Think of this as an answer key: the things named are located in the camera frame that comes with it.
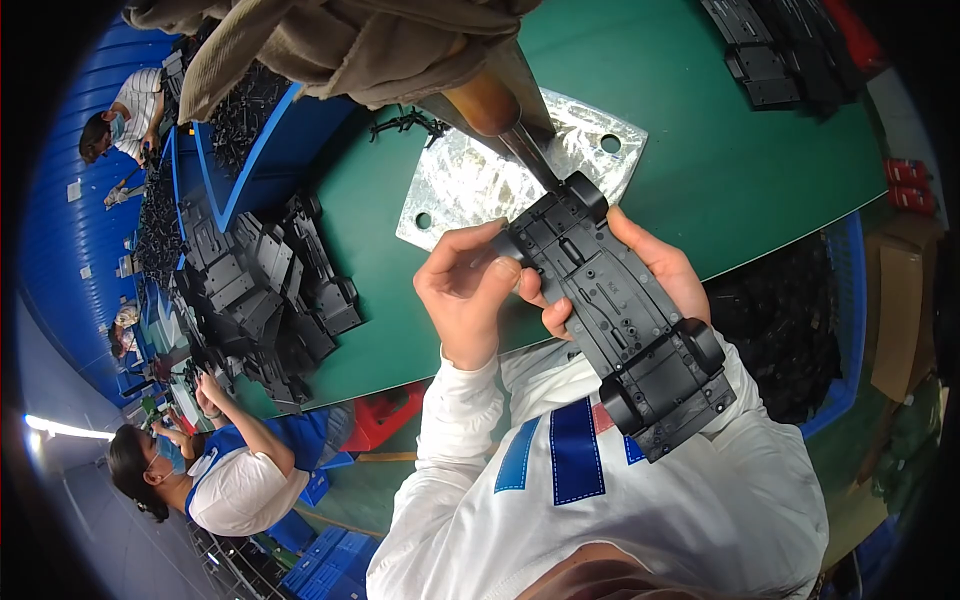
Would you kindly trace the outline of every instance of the cardboard box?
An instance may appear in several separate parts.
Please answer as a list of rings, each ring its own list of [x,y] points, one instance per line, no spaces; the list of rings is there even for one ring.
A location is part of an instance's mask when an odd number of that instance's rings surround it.
[[[899,214],[864,240],[870,382],[903,402],[934,366],[933,272],[943,229],[935,219]]]

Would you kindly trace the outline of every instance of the brown cloth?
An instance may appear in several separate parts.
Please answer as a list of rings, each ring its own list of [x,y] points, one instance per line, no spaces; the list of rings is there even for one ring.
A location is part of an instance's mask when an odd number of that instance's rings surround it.
[[[254,59],[303,84],[369,108],[411,104],[467,82],[487,50],[512,40],[540,0],[155,0],[126,7],[137,29],[197,33],[222,22],[190,63],[180,123],[205,121]],[[449,57],[460,34],[467,46]]]

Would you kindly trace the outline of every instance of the blue vest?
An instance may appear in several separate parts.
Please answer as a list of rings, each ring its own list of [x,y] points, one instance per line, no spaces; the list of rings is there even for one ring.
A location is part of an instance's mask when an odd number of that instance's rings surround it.
[[[324,442],[326,441],[326,418],[329,412],[326,410],[311,411],[302,415],[287,415],[277,419],[265,420],[264,424],[274,432],[281,442],[294,453],[294,468],[310,472],[317,468],[320,461],[320,455],[324,451]],[[226,427],[221,427],[214,431],[206,439],[204,445],[204,456],[197,462],[207,461],[203,472],[196,475],[193,480],[193,487],[186,495],[186,502],[183,504],[183,511],[188,519],[190,516],[190,503],[193,502],[193,494],[200,486],[200,482],[213,469],[213,466],[220,462],[225,456],[233,450],[247,447],[243,436],[237,430],[233,423]]]

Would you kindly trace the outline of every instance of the wooden hammer handle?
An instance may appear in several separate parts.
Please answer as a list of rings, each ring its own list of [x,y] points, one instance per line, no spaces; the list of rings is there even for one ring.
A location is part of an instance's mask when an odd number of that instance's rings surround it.
[[[449,55],[457,54],[466,45],[467,39],[460,35]],[[481,135],[497,137],[508,132],[520,120],[520,103],[516,101],[514,92],[488,66],[470,81],[443,94]]]

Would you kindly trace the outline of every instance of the green workbench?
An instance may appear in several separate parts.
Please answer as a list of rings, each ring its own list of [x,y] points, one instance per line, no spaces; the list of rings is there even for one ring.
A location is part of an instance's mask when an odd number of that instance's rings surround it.
[[[886,188],[862,105],[827,121],[751,111],[698,2],[551,0],[524,19],[519,40],[541,86],[650,133],[621,206],[683,249],[701,278],[810,233]],[[365,322],[339,336],[309,378],[316,399],[305,408],[439,366],[436,333],[411,284],[426,252],[394,235],[425,137],[384,132],[369,143],[366,129],[347,123],[327,144],[335,152],[318,166],[322,236],[338,273],[352,277]],[[538,312],[519,300],[505,307],[504,323],[504,349],[547,336]],[[276,414],[259,386],[239,392],[257,415]]]

